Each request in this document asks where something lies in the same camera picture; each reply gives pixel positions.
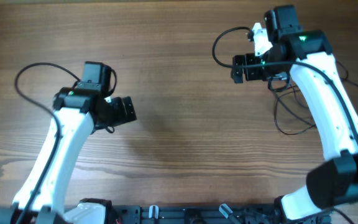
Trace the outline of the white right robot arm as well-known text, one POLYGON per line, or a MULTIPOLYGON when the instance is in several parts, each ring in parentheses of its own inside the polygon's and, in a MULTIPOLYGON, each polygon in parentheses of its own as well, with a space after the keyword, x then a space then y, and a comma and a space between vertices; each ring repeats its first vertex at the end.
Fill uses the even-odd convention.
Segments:
POLYGON ((301 221, 338 205, 358 202, 358 115, 339 78, 331 45, 321 30, 305 31, 295 8, 267 11, 249 29, 251 54, 236 55, 236 83, 285 80, 303 94, 323 147, 324 163, 306 184, 278 202, 283 221, 301 221))

